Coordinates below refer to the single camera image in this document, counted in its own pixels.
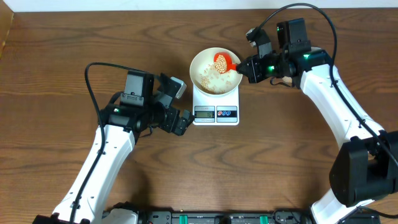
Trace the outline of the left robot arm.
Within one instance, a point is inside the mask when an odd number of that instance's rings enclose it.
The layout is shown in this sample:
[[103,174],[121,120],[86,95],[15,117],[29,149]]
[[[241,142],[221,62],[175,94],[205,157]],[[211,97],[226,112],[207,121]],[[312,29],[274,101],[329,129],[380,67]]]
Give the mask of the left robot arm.
[[106,201],[141,132],[160,128],[181,136],[193,122],[189,111],[172,107],[185,89],[175,77],[128,71],[125,89],[97,111],[95,140],[70,190],[51,216],[37,215],[34,223],[145,223],[146,216],[128,203],[106,212]]

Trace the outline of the red plastic measuring scoop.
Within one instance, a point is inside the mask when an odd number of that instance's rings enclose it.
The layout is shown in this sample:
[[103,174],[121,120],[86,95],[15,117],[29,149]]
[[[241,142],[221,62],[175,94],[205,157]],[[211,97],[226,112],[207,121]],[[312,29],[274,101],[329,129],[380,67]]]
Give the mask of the red plastic measuring scoop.
[[216,53],[213,61],[216,71],[220,74],[236,70],[237,65],[233,63],[231,56],[226,52]]

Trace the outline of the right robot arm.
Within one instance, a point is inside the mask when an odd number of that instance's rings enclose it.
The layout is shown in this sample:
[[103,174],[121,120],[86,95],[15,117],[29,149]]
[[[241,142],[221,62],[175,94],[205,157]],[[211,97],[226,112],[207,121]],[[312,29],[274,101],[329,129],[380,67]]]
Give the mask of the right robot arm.
[[310,208],[312,223],[345,223],[357,212],[379,212],[369,204],[397,192],[397,133],[385,131],[362,109],[342,82],[334,57],[312,46],[303,19],[277,25],[280,52],[261,26],[248,31],[257,54],[237,71],[250,83],[290,78],[321,112],[337,141],[339,153],[329,173],[329,191]]

